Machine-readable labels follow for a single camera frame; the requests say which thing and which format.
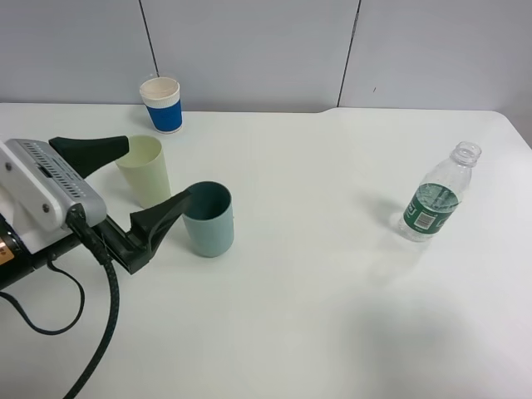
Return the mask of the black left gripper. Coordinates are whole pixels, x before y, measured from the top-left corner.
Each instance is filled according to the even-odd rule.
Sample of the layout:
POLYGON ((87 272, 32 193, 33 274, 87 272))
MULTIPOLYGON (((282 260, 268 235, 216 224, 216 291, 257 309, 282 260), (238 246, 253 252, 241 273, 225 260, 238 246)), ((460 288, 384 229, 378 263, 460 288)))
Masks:
MULTIPOLYGON (((90 140, 55 137, 48 144, 83 179, 120 159, 130 149, 125 135, 90 140)), ((132 213, 131 229, 127 232, 111 217, 106 217, 91 230, 111 259, 133 274, 154 257, 170 228, 189 208, 191 200, 190 191, 184 190, 149 209, 132 213)), ((6 251, 1 253, 1 288, 12 285, 44 266, 49 259, 57 259, 81 244, 74 234, 68 234, 31 254, 4 219, 1 220, 1 239, 7 245, 6 251)))

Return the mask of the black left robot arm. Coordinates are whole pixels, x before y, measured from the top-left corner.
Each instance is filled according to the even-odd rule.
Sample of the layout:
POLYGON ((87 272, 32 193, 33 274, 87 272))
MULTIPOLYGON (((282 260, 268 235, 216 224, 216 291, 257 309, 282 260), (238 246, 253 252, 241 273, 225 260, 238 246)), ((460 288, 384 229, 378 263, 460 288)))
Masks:
POLYGON ((187 210, 184 190, 130 215, 124 231, 86 177, 118 160, 129 139, 49 141, 10 139, 1 144, 1 286, 6 288, 82 244, 99 262, 116 261, 133 274, 154 257, 187 210))

